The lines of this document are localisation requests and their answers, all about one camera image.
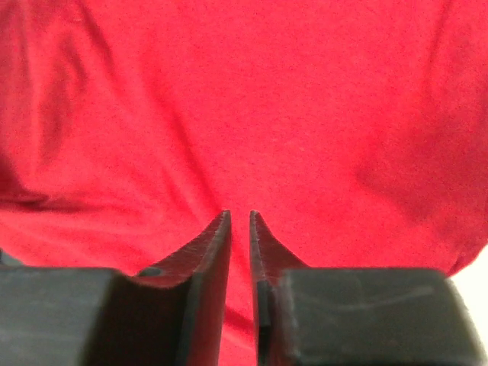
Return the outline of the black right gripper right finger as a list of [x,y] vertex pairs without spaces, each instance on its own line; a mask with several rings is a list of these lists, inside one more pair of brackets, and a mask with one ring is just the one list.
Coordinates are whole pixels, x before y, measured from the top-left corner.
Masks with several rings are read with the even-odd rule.
[[313,268],[249,216],[260,365],[485,365],[459,293],[429,268]]

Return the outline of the red t-shirt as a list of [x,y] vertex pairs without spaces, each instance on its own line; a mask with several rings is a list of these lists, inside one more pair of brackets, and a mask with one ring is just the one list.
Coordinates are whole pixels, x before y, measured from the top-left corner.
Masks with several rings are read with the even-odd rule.
[[255,363],[249,213],[309,265],[487,244],[485,1],[3,1],[1,246],[134,274],[230,210],[221,365]]

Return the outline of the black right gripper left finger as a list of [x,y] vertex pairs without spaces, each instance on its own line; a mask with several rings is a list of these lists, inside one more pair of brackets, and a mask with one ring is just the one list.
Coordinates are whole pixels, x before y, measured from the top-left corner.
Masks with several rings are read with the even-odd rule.
[[231,215],[127,276],[109,268],[1,267],[3,365],[215,365]]

